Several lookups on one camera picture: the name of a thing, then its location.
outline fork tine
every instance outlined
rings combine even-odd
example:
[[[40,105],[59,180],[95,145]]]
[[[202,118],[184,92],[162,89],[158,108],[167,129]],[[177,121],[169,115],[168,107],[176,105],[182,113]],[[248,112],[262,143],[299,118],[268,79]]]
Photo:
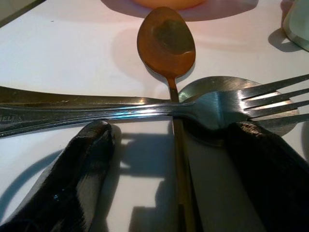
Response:
[[[263,105],[270,105],[278,102],[283,102],[289,100],[291,97],[295,97],[298,95],[302,95],[309,92],[309,88],[297,90],[290,93],[283,93],[276,96],[268,97],[268,98],[262,98],[262,99],[256,99],[256,100],[245,100],[245,110],[253,108],[253,107],[259,107]]]
[[[293,116],[286,116],[286,117],[278,117],[278,118],[271,118],[271,119],[264,119],[264,120],[257,120],[254,121],[260,126],[264,128],[271,128],[271,127],[280,127],[289,124],[295,124],[299,122],[305,122],[309,120],[309,114],[303,115],[293,115]]]
[[[287,87],[294,85],[296,83],[306,81],[309,79],[309,74],[302,75],[302,76],[297,76],[297,77],[292,77],[289,79],[281,80],[281,81],[276,81],[260,86],[253,86],[249,88],[243,88],[240,90],[240,94],[242,95],[242,100],[247,99],[247,98],[252,98],[260,95],[264,95],[267,93],[274,92],[280,88]]]
[[[280,105],[280,106],[275,106],[275,107],[270,107],[270,108],[266,108],[266,109],[248,110],[247,112],[245,111],[245,113],[250,118],[262,117],[262,116],[274,115],[274,114],[277,114],[277,113],[294,110],[294,109],[297,109],[298,107],[305,106],[305,105],[308,105],[308,104],[309,104],[309,100],[291,103],[291,104]]]

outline spoon handle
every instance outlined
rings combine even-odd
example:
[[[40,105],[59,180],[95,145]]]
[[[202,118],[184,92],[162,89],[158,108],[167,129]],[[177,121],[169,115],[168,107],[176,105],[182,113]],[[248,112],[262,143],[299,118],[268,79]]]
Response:
[[[185,104],[154,104],[104,109],[44,109],[0,106],[0,137],[96,119],[116,120],[155,116],[189,117]]]
[[[168,84],[171,102],[179,102],[175,79],[169,78]],[[179,118],[173,118],[173,129],[177,176],[178,231],[203,231],[185,146],[183,121]]]

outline silver fork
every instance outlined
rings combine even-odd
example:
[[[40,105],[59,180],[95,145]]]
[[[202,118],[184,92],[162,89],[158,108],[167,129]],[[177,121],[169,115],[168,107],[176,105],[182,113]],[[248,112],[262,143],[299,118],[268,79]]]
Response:
[[[0,106],[0,137],[40,129],[85,123],[97,119],[133,119],[156,116],[179,116],[192,119],[210,131],[225,129],[232,122],[257,120],[259,117],[286,112],[309,104],[309,101],[261,109],[309,92],[309,88],[252,100],[309,79],[309,74],[265,85],[225,92],[211,92],[186,103],[161,103],[96,109],[38,109]],[[309,114],[256,121],[265,127],[309,120]]]

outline metal utensil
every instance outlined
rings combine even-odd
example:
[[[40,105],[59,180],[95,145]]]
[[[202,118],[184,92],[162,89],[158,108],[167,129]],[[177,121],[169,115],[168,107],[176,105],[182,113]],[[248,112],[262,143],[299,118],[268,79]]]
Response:
[[[141,60],[168,81],[171,102],[179,102],[176,78],[186,74],[195,62],[195,44],[182,17],[173,9],[158,7],[144,19],[137,36]],[[183,123],[173,119],[177,176],[177,225],[179,231],[201,228],[188,157],[184,148]]]
[[[212,91],[227,91],[241,88],[247,88],[260,85],[257,82],[233,77],[233,76],[209,76],[203,77],[186,85],[179,92],[179,101],[186,102],[196,99],[197,97]],[[94,108],[94,107],[115,107],[119,105],[144,105],[168,103],[170,100],[145,98],[145,97],[110,97],[110,96],[85,96],[85,95],[69,95],[56,93],[43,93],[15,88],[0,86],[0,105],[9,106],[29,106],[29,107],[46,107],[46,108]],[[298,110],[294,109],[282,112],[276,115],[269,115],[268,118],[284,117],[297,115]],[[268,125],[267,129],[280,136],[287,134],[294,128],[295,124],[285,125]],[[200,127],[195,123],[184,121],[184,127],[193,136],[203,142],[208,141],[213,144],[220,144],[213,137],[209,137],[206,133],[201,133]]]
[[[194,120],[208,132],[223,130],[232,122],[253,120],[266,115],[287,112],[309,104],[309,101],[274,106],[275,102],[285,102],[291,96],[297,96],[309,91],[309,88],[265,97],[259,100],[249,100],[276,89],[287,87],[309,79],[309,74],[277,81],[265,85],[249,87],[226,92],[211,92],[200,96],[195,101],[186,103],[166,103],[115,107],[105,109],[40,109],[31,107],[1,106],[0,137],[23,132],[51,128],[55,126],[83,123],[94,119],[129,119],[155,116],[179,116]],[[270,107],[260,109],[258,106],[272,102]],[[298,123],[308,120],[309,114],[293,115],[274,119],[256,121],[260,125]]]

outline fork handle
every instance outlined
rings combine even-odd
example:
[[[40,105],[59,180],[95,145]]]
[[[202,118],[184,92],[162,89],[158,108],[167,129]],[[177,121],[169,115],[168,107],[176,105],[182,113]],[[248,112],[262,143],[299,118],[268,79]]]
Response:
[[[182,116],[185,112],[186,107],[176,103],[93,109],[43,109],[0,105],[0,138],[93,120]]]
[[[268,232],[309,231],[309,165],[253,123],[229,126],[226,148]]]

